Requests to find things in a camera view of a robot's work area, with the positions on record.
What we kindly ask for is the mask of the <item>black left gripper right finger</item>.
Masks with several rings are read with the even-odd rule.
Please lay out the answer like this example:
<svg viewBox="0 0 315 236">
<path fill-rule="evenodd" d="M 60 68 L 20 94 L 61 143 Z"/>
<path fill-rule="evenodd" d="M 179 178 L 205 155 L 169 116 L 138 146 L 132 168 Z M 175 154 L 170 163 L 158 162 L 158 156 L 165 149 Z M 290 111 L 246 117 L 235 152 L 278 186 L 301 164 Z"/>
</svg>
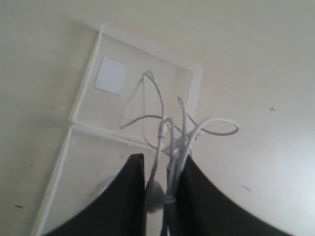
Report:
<svg viewBox="0 0 315 236">
<path fill-rule="evenodd" d="M 285 236 L 225 196 L 189 156 L 175 191 L 172 236 Z"/>
</svg>

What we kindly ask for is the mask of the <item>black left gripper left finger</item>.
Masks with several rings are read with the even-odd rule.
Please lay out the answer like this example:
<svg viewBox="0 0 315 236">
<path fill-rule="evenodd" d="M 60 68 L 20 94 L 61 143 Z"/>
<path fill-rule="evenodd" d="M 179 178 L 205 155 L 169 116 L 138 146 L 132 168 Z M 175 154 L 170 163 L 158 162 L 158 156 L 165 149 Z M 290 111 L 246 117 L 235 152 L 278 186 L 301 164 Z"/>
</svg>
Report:
<svg viewBox="0 0 315 236">
<path fill-rule="evenodd" d="M 48 235 L 141 236 L 144 201 L 144 155 L 136 153 L 99 197 Z"/>
</svg>

